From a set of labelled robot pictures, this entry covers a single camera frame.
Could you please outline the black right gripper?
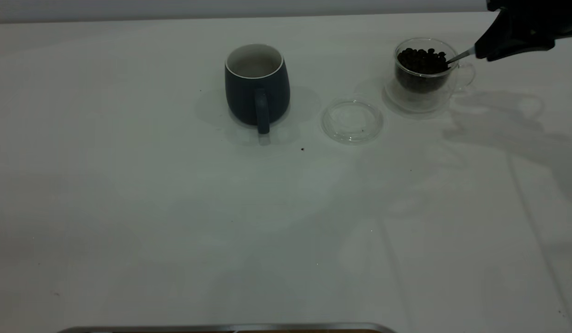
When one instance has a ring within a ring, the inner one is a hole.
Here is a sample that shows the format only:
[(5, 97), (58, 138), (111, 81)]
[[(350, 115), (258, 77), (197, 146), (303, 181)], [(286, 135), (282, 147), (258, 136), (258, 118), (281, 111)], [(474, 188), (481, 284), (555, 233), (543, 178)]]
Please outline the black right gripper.
[(548, 51), (555, 39), (572, 37), (572, 0), (487, 0), (499, 14), (474, 44), (489, 62), (531, 51)]

